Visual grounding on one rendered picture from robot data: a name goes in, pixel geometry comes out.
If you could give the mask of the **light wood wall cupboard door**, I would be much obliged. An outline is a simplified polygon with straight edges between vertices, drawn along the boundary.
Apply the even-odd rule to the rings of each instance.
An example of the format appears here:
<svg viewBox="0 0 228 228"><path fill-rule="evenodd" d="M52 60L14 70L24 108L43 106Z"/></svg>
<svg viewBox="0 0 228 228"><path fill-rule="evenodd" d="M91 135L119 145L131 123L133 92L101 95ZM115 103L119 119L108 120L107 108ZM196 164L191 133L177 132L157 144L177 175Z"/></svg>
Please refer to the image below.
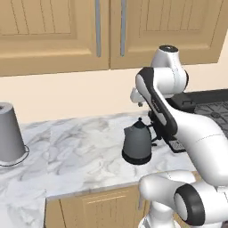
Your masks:
<svg viewBox="0 0 228 228"><path fill-rule="evenodd" d="M125 56L120 56L121 0L110 0L110 66L148 66L161 45L183 64L218 62L228 29L228 0L126 0Z"/></svg>
<svg viewBox="0 0 228 228"><path fill-rule="evenodd" d="M0 77L109 67L110 0L100 0L102 56L94 0L0 0Z"/></svg>

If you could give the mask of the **light wood base cupboard door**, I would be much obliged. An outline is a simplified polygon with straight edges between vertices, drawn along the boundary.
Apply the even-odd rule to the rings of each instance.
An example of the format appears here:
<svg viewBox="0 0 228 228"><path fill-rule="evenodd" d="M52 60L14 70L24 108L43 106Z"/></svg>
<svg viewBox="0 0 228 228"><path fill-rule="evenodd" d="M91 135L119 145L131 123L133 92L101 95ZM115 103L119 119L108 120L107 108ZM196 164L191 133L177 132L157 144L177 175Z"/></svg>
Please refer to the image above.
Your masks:
<svg viewBox="0 0 228 228"><path fill-rule="evenodd" d="M61 199L66 228L138 228L145 201L138 209L138 186Z"/></svg>

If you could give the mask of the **grey cone-shaped appliance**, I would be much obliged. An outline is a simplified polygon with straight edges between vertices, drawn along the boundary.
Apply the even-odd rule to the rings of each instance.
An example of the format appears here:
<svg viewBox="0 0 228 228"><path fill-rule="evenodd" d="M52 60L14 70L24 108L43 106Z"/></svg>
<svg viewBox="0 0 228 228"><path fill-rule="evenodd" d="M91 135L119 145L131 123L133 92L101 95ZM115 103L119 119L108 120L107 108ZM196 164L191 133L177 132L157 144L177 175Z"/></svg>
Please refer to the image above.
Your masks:
<svg viewBox="0 0 228 228"><path fill-rule="evenodd" d="M29 147L23 142L13 106L0 102L0 166L15 166L28 155Z"/></svg>

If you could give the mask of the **black hob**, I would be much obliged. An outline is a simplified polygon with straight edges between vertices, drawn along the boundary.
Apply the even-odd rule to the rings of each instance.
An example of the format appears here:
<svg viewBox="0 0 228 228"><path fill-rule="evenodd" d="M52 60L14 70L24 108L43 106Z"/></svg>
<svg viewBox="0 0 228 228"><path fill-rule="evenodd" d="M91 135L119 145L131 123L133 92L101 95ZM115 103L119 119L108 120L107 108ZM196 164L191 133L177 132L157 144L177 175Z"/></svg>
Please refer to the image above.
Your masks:
<svg viewBox="0 0 228 228"><path fill-rule="evenodd" d="M177 110L212 118L228 138L228 89L182 92L167 102Z"/></svg>

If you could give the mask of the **dark grey electric kettle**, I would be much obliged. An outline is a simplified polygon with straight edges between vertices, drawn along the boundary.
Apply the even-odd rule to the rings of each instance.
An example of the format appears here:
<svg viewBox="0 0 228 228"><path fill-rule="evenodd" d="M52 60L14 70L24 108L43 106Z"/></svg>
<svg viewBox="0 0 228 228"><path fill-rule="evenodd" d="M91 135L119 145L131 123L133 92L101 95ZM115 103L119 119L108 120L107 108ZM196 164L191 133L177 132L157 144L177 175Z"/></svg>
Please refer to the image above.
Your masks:
<svg viewBox="0 0 228 228"><path fill-rule="evenodd" d="M124 129L123 159L133 165L144 165L151 160L152 139L149 126L141 118Z"/></svg>

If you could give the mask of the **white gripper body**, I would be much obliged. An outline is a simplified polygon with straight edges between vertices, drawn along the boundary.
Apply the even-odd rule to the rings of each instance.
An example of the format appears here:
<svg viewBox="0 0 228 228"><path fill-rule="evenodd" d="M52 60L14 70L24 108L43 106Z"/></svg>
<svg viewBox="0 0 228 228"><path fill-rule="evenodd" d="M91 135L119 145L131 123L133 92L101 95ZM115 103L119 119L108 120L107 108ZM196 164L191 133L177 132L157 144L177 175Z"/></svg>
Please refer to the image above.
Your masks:
<svg viewBox="0 0 228 228"><path fill-rule="evenodd" d="M135 87L132 89L132 92L130 94L130 100L133 103L143 103L143 102L145 102L144 98L140 95L140 93L138 92L138 90Z"/></svg>

